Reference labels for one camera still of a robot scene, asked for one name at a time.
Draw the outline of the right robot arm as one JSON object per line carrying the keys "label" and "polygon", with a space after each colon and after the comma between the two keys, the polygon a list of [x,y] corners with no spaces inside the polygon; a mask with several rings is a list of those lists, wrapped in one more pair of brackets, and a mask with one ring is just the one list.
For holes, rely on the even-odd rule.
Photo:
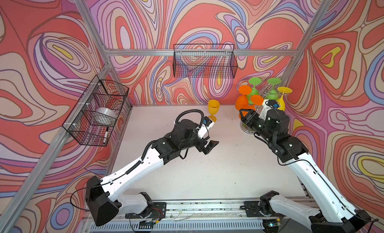
{"label": "right robot arm", "polygon": [[261,215],[284,215],[313,233],[356,233],[366,225],[373,226],[375,220],[356,209],[320,170],[305,145],[289,135],[290,119],[283,111],[272,108],[260,117],[253,109],[240,109],[239,115],[254,137],[277,156],[278,164],[295,173],[318,205],[310,208],[270,191],[260,197],[257,209]]}

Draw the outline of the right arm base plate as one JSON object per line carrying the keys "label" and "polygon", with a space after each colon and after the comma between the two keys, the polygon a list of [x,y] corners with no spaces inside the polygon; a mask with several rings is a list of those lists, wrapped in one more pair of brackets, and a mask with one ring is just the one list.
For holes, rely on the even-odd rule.
{"label": "right arm base plate", "polygon": [[241,210],[246,212],[248,218],[256,218],[256,217],[266,217],[266,218],[280,218],[283,219],[285,216],[275,212],[263,213],[262,208],[260,206],[260,201],[245,201],[242,206],[240,206]]}

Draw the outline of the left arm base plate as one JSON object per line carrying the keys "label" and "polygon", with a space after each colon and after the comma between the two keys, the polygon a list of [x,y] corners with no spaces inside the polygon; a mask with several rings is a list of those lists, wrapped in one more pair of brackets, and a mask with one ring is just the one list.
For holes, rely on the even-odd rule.
{"label": "left arm base plate", "polygon": [[152,221],[161,220],[166,216],[167,203],[166,202],[155,202],[150,204],[140,214],[126,214],[126,219],[149,219]]}

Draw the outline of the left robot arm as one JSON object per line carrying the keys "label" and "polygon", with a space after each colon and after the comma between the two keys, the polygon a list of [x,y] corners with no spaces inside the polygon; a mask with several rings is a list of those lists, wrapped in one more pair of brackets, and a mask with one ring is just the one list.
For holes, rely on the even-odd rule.
{"label": "left robot arm", "polygon": [[209,137],[209,129],[216,120],[214,113],[205,116],[198,109],[184,111],[176,118],[172,131],[150,141],[141,157],[106,177],[89,179],[85,202],[95,225],[103,226],[118,215],[161,219],[164,213],[155,207],[147,193],[125,195],[125,191],[146,174],[181,157],[182,151],[194,147],[209,154],[218,145],[218,141]]}

